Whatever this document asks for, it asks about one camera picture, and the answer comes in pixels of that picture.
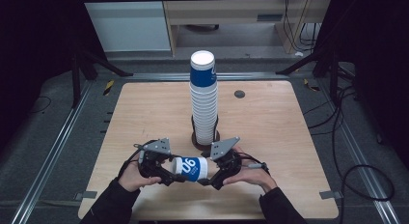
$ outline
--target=yellow marker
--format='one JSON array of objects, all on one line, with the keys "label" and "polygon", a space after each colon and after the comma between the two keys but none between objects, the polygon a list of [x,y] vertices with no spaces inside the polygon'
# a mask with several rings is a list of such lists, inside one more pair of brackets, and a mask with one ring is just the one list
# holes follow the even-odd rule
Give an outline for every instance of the yellow marker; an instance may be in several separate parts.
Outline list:
[{"label": "yellow marker", "polygon": [[311,87],[309,84],[308,84],[308,80],[307,79],[304,79],[304,85],[306,85],[310,90],[312,90],[312,91],[319,91],[319,87]]},{"label": "yellow marker", "polygon": [[103,91],[103,94],[104,94],[105,96],[108,96],[108,95],[109,95],[109,92],[111,91],[111,88],[112,88],[113,85],[114,85],[114,80],[110,80],[110,81],[106,84],[105,90]]}]

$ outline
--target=metal bracket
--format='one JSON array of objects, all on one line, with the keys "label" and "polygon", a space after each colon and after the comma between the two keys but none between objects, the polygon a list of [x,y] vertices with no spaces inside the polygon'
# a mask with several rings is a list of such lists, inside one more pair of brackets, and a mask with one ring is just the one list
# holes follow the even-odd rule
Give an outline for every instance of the metal bracket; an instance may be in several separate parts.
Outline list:
[{"label": "metal bracket", "polygon": [[214,161],[224,156],[239,140],[240,137],[236,136],[231,139],[211,143],[210,159]]},{"label": "metal bracket", "polygon": [[319,195],[321,196],[322,200],[329,199],[329,198],[334,198],[335,200],[343,198],[342,193],[339,191],[321,191],[319,192]]},{"label": "metal bracket", "polygon": [[171,145],[169,138],[163,138],[150,144],[144,145],[144,151],[151,151],[159,154],[171,155]]},{"label": "metal bracket", "polygon": [[84,191],[75,194],[74,200],[75,201],[82,201],[83,198],[95,198],[97,192],[96,191]]}]

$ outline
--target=human hand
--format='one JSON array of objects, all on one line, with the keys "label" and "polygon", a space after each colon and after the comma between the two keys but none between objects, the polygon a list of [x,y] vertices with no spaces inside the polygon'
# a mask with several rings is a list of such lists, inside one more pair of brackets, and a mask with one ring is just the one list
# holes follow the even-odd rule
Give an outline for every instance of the human hand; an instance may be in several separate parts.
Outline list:
[{"label": "human hand", "polygon": [[134,192],[145,185],[152,185],[161,181],[159,177],[144,178],[138,169],[139,154],[136,154],[123,171],[118,183],[127,191]]},{"label": "human hand", "polygon": [[[243,150],[238,146],[234,146],[232,149],[238,152],[239,154],[244,154]],[[270,175],[268,175],[263,169],[261,168],[253,169],[253,168],[246,167],[246,165],[249,165],[252,163],[255,163],[255,162],[252,161],[251,159],[242,159],[241,164],[244,167],[241,168],[238,174],[232,177],[226,178],[223,181],[223,185],[236,183],[236,182],[247,182],[250,184],[256,184],[256,185],[261,186],[261,188],[264,190],[265,193],[277,187],[277,184],[274,181],[274,179]]]}]

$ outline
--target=wire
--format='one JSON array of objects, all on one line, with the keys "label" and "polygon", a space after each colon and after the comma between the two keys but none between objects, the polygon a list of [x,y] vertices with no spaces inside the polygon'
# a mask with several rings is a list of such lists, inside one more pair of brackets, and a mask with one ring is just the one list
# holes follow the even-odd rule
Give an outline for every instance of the wire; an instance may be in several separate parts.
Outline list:
[{"label": "wire", "polygon": [[225,166],[225,165],[228,165],[228,164],[230,164],[231,162],[234,162],[234,161],[237,161],[237,160],[240,160],[240,161],[241,161],[242,159],[250,159],[250,160],[255,161],[256,163],[261,164],[261,162],[260,162],[259,160],[257,160],[256,158],[252,157],[252,156],[249,155],[249,154],[245,154],[245,153],[238,153],[238,154],[240,155],[240,157],[236,157],[236,158],[229,159],[229,160],[223,162],[222,164],[220,164],[219,166]]},{"label": "wire", "polygon": [[[310,35],[308,34],[308,25],[309,25],[309,23],[304,23],[304,24],[303,24],[303,27],[301,28],[300,36],[298,37],[299,40],[300,40],[300,43],[302,43],[302,44],[304,44],[304,45],[307,45],[307,46],[315,46],[315,41],[316,41],[316,39],[315,39],[316,24],[317,24],[317,23],[314,23],[314,31],[313,31],[313,37],[312,37],[312,38],[310,38]],[[307,35],[307,39],[303,39],[303,38],[302,38],[302,33],[303,33],[304,29],[306,30],[305,33],[306,33],[306,35]]]},{"label": "wire", "polygon": [[[311,50],[311,48],[305,49],[305,48],[298,47],[297,44],[295,43],[295,38],[294,38],[294,35],[292,33],[291,25],[289,24],[289,19],[288,19],[287,13],[288,13],[288,0],[286,0],[285,15],[284,15],[284,19],[283,19],[283,29],[284,29],[284,32],[286,34],[286,37],[289,39],[289,42],[291,43],[292,48],[294,48],[297,51]],[[290,32],[291,35],[289,35],[288,32],[286,31],[286,22],[288,24],[288,29],[289,29],[289,32]]]},{"label": "wire", "polygon": [[[341,108],[341,106],[342,106],[342,101],[343,101],[343,99],[344,99],[344,93],[345,93],[345,91],[346,91],[346,90],[342,90],[342,91],[340,92],[340,94],[339,94],[339,100],[340,100],[340,102],[338,103],[338,105],[339,105],[339,106],[338,106],[338,112],[337,112],[337,116],[336,116],[336,119],[335,119],[334,124],[333,124],[333,131],[332,131],[332,135],[331,135],[331,144],[332,144],[333,159],[334,159],[334,163],[335,163],[335,167],[336,167],[337,173],[338,173],[338,175],[339,175],[340,178],[341,178],[341,193],[343,194],[343,197],[341,198],[340,224],[343,223],[344,206],[345,206],[345,200],[344,200],[344,199],[345,199],[345,198],[344,198],[345,187],[348,187],[351,191],[353,191],[353,192],[354,192],[355,194],[357,194],[358,196],[363,197],[363,198],[368,199],[368,200],[371,200],[371,201],[382,201],[382,202],[386,202],[386,201],[391,200],[391,199],[394,197],[394,195],[395,195],[395,187],[394,187],[394,184],[393,184],[393,182],[391,181],[391,179],[389,179],[388,176],[387,176],[385,173],[383,173],[380,169],[378,169],[378,168],[376,168],[376,167],[374,167],[374,166],[366,165],[366,164],[358,164],[358,165],[354,165],[354,166],[350,167],[350,168],[346,171],[346,173],[345,173],[344,175],[341,173],[340,166],[339,166],[338,160],[337,160],[336,151],[335,151],[335,146],[336,146],[336,145],[335,145],[335,132],[336,132],[336,126],[337,126],[338,120],[339,120],[339,118],[340,118],[340,114],[342,113],[342,108]],[[390,189],[391,189],[390,194],[389,194],[387,197],[384,197],[384,198],[378,198],[378,197],[368,196],[367,194],[365,194],[365,193],[363,193],[363,192],[360,192],[358,189],[354,188],[352,185],[350,185],[349,183],[347,183],[347,182],[346,182],[346,179],[347,179],[347,177],[349,176],[349,174],[350,174],[351,172],[355,171],[356,169],[359,169],[359,168],[370,168],[370,169],[376,171],[378,174],[380,174],[383,178],[385,178],[386,181],[388,182],[388,184],[390,185]]]},{"label": "wire", "polygon": [[50,104],[51,104],[51,98],[50,98],[50,97],[44,96],[44,97],[39,97],[39,98],[47,98],[47,99],[48,99],[48,103],[45,105],[44,108],[42,108],[42,109],[40,109],[40,110],[30,111],[30,114],[39,113],[39,112],[41,112],[41,111],[44,111],[46,108],[48,108],[48,106],[50,106]]},{"label": "wire", "polygon": [[[341,96],[340,98],[338,98],[339,102],[336,102],[336,104],[341,104],[341,101],[342,101],[345,97],[348,97],[348,96],[354,94],[354,93],[350,93],[350,94],[348,94],[348,95],[346,95],[346,96],[344,95],[344,93],[345,93],[347,90],[351,89],[351,88],[352,88],[352,86],[348,86],[348,87],[346,87],[346,88],[344,88],[344,89],[341,90],[342,96]],[[313,108],[313,109],[307,111],[305,114],[307,114],[307,113],[310,112],[310,111],[313,111],[313,110],[317,109],[318,107],[321,107],[321,106],[325,105],[325,104],[328,103],[329,101],[326,101],[326,102],[324,102],[324,103],[318,105],[317,107],[315,107],[315,108]],[[330,121],[332,120],[332,118],[333,118],[333,117],[337,114],[337,112],[339,111],[339,108],[340,108],[340,106],[337,106],[336,109],[334,110],[334,112],[331,114],[330,117],[328,117],[326,120],[324,120],[323,122],[321,122],[321,123],[319,123],[319,124],[316,124],[316,125],[313,125],[313,126],[308,126],[308,129],[313,129],[313,128],[316,128],[316,127],[319,127],[319,126],[323,126],[323,125],[327,124],[328,122],[330,122]]]},{"label": "wire", "polygon": [[314,107],[314,108],[311,108],[310,110],[304,112],[303,115],[307,115],[308,113],[310,113],[310,112],[312,112],[312,111],[318,109],[319,107],[321,107],[321,106],[323,106],[323,105],[325,105],[325,104],[328,104],[328,103],[330,103],[330,102],[331,102],[331,100],[327,100],[327,101],[325,101],[324,103],[319,104],[318,106],[316,106],[316,107]]},{"label": "wire", "polygon": [[[343,123],[343,118],[341,119],[340,124],[335,128],[335,130],[338,130],[338,129],[341,127],[342,123]],[[312,133],[311,136],[331,134],[331,133],[334,132],[335,130],[331,130],[331,131],[327,131],[327,132],[320,132],[320,133]]]}]

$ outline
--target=wooden table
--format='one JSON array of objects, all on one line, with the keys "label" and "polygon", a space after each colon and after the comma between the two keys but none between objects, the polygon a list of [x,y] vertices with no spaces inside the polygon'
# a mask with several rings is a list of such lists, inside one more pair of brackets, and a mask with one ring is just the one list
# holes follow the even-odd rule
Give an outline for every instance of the wooden table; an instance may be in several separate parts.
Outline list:
[{"label": "wooden table", "polygon": [[[239,136],[246,153],[265,161],[288,199],[304,218],[337,217],[334,199],[321,200],[330,190],[298,101],[287,81],[219,81],[221,139]],[[234,92],[242,90],[244,98]],[[199,156],[191,142],[189,82],[128,83],[123,86],[103,141],[88,191],[97,196],[135,152],[133,144],[169,137],[173,154]],[[209,161],[209,176],[217,169]],[[263,219],[262,189],[239,182],[215,190],[198,183],[146,186],[135,203],[133,219]],[[85,198],[82,218],[95,199]]]}]

